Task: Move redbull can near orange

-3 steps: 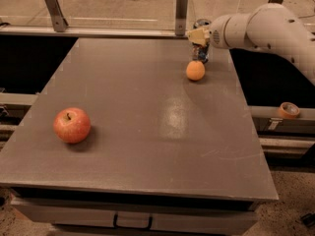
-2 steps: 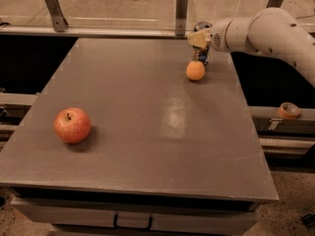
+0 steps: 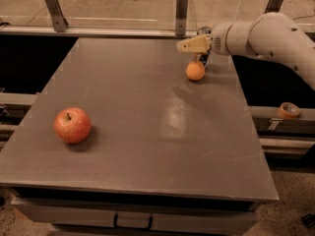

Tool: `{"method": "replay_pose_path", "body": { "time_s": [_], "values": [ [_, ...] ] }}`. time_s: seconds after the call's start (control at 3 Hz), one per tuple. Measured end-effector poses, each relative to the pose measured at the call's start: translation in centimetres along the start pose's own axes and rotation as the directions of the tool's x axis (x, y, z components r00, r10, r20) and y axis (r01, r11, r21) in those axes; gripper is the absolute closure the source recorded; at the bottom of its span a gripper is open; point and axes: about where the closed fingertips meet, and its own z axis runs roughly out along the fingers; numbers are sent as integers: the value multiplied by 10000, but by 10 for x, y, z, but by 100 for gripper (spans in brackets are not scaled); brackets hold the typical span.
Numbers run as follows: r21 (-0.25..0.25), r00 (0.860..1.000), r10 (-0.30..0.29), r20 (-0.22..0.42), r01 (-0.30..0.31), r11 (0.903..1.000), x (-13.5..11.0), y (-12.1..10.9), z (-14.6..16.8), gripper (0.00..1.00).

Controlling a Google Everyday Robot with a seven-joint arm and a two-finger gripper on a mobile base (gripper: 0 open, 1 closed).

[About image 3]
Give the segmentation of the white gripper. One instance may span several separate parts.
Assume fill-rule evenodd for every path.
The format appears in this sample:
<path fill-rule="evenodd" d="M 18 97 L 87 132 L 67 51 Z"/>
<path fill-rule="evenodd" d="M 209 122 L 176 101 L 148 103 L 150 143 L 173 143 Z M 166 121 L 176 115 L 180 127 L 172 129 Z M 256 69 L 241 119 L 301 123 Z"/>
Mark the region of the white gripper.
<path fill-rule="evenodd" d="M 212 50 L 218 55 L 230 55 L 227 47 L 227 36 L 231 27 L 231 22 L 222 23 L 213 29 L 211 36 L 198 34 L 183 39 L 176 44 L 177 50 L 184 53 L 207 53 L 212 46 Z"/>

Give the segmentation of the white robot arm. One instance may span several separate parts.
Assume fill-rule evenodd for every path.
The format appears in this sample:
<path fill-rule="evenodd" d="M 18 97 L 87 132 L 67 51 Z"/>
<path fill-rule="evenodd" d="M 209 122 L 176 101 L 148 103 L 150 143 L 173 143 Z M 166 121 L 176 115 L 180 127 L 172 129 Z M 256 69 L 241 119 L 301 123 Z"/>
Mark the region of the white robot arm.
<path fill-rule="evenodd" d="M 177 43 L 185 53 L 244 56 L 290 68 L 315 89 L 315 42 L 288 16 L 267 13 L 253 22 L 227 22 L 211 33 L 201 33 Z"/>

